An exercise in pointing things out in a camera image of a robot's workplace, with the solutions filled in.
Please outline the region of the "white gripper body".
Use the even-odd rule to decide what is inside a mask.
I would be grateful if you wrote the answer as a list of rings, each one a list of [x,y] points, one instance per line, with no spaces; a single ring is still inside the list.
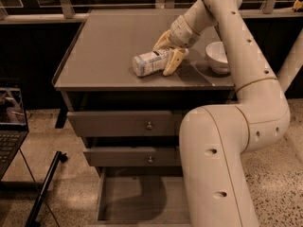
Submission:
[[[190,48],[196,44],[200,35],[187,24],[183,15],[180,15],[169,28],[169,39],[175,46]]]

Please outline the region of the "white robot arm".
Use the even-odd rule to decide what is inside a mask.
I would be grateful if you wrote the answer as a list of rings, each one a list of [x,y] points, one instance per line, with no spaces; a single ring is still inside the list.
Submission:
[[[238,100],[195,108],[182,120],[179,148],[191,226],[259,227],[241,154],[283,136],[289,105],[237,0],[198,0],[156,47],[188,47],[208,26],[220,31]]]

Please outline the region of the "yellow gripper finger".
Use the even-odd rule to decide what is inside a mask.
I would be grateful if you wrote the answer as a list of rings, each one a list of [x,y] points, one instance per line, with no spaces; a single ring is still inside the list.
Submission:
[[[164,76],[172,75],[177,67],[181,64],[185,56],[187,55],[187,50],[185,48],[177,47],[171,48],[169,50],[169,58],[166,63],[165,69],[163,71]]]
[[[174,47],[173,42],[170,40],[170,31],[165,31],[158,41],[155,43],[153,50],[158,50],[162,48]]]

